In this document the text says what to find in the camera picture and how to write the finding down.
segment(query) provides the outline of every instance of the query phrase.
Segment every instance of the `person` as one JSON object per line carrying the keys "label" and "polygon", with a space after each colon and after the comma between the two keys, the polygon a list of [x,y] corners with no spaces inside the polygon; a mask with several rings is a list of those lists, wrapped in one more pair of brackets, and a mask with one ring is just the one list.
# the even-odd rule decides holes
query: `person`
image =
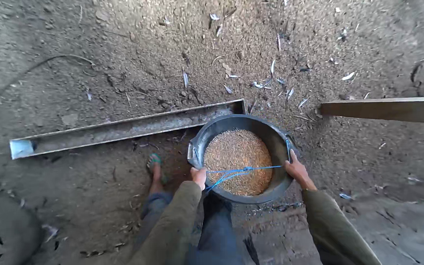
{"label": "person", "polygon": [[[381,265],[379,259],[351,225],[338,204],[319,191],[294,151],[286,172],[302,188],[309,231],[323,265]],[[172,197],[161,183],[161,160],[150,155],[150,194],[144,205],[141,230],[129,264],[244,264],[231,222],[231,203],[213,194],[203,199],[204,221],[197,248],[190,244],[196,211],[205,189],[206,169],[191,168],[191,181],[183,182]]]}

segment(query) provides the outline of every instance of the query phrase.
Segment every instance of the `hand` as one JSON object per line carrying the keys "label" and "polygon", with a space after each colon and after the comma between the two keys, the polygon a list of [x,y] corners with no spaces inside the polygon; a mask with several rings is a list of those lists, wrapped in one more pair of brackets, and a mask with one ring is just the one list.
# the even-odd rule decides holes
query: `hand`
{"label": "hand", "polygon": [[195,182],[197,185],[199,185],[201,190],[205,189],[205,179],[206,179],[205,172],[206,171],[207,171],[207,168],[205,167],[201,168],[200,170],[197,170],[195,167],[191,168],[192,181]]}
{"label": "hand", "polygon": [[287,160],[284,162],[284,168],[286,169],[287,173],[291,175],[291,177],[294,178],[303,189],[317,190],[315,184],[310,179],[305,166],[297,160],[297,156],[295,155],[294,150],[291,149],[290,154],[292,158],[292,164]]}

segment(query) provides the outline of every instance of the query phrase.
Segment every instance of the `leg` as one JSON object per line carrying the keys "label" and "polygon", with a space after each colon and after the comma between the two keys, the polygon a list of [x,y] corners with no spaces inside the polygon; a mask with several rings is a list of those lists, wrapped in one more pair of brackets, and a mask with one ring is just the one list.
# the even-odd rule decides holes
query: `leg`
{"label": "leg", "polygon": [[143,205],[143,210],[140,218],[140,231],[138,232],[135,243],[137,247],[145,241],[150,234],[150,231],[160,219],[163,210],[172,200],[171,194],[164,192],[161,183],[161,165],[157,154],[151,154],[147,163],[150,173],[152,174],[152,184],[146,202]]}
{"label": "leg", "polygon": [[242,265],[232,228],[230,202],[210,194],[204,198],[204,222],[197,250],[190,250],[189,264]]}

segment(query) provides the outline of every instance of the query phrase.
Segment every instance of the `green sleeve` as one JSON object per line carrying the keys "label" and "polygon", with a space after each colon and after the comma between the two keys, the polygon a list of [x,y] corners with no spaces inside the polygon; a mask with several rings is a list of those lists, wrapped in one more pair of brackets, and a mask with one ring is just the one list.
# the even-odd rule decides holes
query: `green sleeve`
{"label": "green sleeve", "polygon": [[333,198],[318,190],[303,190],[310,234],[323,265],[381,265],[381,262]]}
{"label": "green sleeve", "polygon": [[183,264],[201,195],[199,185],[183,182],[130,264]]}

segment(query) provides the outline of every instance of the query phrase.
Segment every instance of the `dark pants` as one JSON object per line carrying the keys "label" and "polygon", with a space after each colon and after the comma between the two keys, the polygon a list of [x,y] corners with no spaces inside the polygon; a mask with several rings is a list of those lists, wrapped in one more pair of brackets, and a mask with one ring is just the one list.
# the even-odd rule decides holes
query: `dark pants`
{"label": "dark pants", "polygon": [[[141,215],[142,223],[138,232],[137,245],[141,245],[148,237],[171,200],[172,196],[167,193],[148,196]],[[186,255],[186,264],[244,264],[238,252],[237,241],[232,229],[231,203],[224,202],[212,194],[203,201],[204,221],[201,238],[197,248],[190,247]]]}

